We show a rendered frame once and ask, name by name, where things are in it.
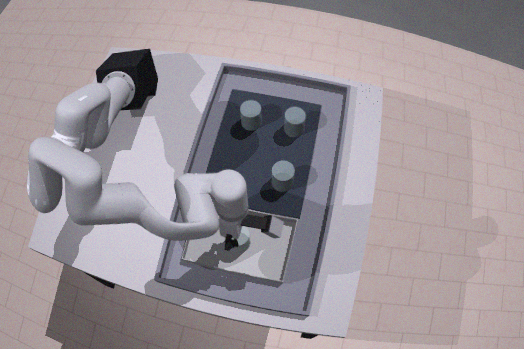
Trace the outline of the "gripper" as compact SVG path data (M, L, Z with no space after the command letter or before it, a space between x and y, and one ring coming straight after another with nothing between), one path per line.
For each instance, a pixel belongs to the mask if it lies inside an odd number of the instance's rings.
M239 221L236 221L236 222L228 222L228 221L223 220L219 216L219 226L220 226L219 227L219 231L220 231L220 235L222 237L225 237L225 248L224 248L224 250L228 250L229 251L230 249L232 249L234 247L238 247L237 239L239 238L239 235L240 235L240 232L241 232L241 227L242 227L241 223L242 223L243 219L241 219ZM226 236L226 234L227 234L227 236ZM232 237L234 238L234 240L232 240Z

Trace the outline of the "clear glass jar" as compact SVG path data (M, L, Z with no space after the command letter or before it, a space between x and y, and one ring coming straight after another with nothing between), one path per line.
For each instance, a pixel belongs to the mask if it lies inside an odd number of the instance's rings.
M231 250L237 253L245 252L250 247L250 235L247 227L243 226L238 241L238 247Z
M293 186L295 169L285 160L276 162L272 167L272 186L279 192L286 192Z
M299 107L290 107L285 112L284 131L290 137L299 137L304 132L306 114Z
M253 131L261 126L261 105L257 101L248 100L242 103L240 114L244 129Z

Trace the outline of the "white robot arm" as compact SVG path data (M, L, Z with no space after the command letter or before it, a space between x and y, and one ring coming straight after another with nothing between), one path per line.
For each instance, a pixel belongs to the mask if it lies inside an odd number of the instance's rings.
M246 216L241 226L281 238L283 221L272 215L247 214L246 181L234 170L187 173L175 180L183 223L160 215L134 183L102 184L100 164L83 152L105 142L116 116L134 95L132 78L115 71L102 83L88 84L59 102L52 137L40 137L29 148L27 193L36 210L49 213L58 206L63 177L67 212L78 225L136 223L161 238L183 241L214 235L219 229L218 215L228 222Z

